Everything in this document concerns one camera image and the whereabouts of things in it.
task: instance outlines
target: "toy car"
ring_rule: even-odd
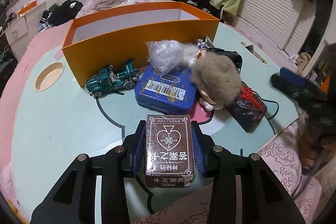
[[[85,89],[91,96],[100,97],[103,94],[111,93],[118,89],[131,89],[139,80],[138,69],[134,69],[133,59],[125,62],[125,69],[113,73],[113,66],[110,65],[101,69],[95,76],[86,81]]]

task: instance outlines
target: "barcode sticker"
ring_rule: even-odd
[[[174,97],[180,101],[183,101],[184,96],[185,96],[185,90],[177,88],[172,85],[167,85],[164,83],[156,82],[153,80],[148,80],[145,90],[150,90],[156,93],[160,93],[162,95]]]

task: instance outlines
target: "blue object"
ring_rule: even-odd
[[[202,151],[200,141],[197,137],[195,128],[193,126],[191,126],[191,133],[193,137],[194,162],[195,162],[195,165],[197,166],[198,172],[204,175],[205,174],[204,152]]]
[[[281,68],[279,71],[280,77],[286,79],[287,81],[291,82],[294,85],[306,85],[307,80],[300,75],[293,73],[292,71]]]
[[[135,87],[139,105],[165,114],[186,114],[194,105],[195,95],[189,68],[176,67],[158,76],[149,65]]]
[[[139,142],[136,146],[134,156],[133,156],[133,168],[132,173],[134,176],[137,175],[138,171],[140,170],[140,166],[142,163],[142,155],[143,155],[143,147],[145,143],[145,134],[146,134],[146,125],[144,125]]]

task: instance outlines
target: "brown card box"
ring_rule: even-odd
[[[144,154],[147,187],[185,187],[194,177],[189,115],[147,115]]]

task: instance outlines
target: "blue gripper pad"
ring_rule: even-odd
[[[145,133],[146,133],[146,125],[144,125],[142,132],[141,132],[141,136],[139,139],[139,142],[136,146],[135,152],[134,152],[134,156],[133,156],[133,168],[132,168],[132,173],[134,176],[137,175],[140,166],[141,166],[141,162],[142,162],[142,156],[143,156],[143,146],[145,143]]]
[[[200,142],[198,140],[198,137],[197,137],[197,134],[195,132],[193,125],[191,126],[191,133],[192,133],[192,138],[193,138],[194,162],[195,162],[195,165],[197,166],[198,172],[204,175],[205,173],[204,152],[202,151]]]

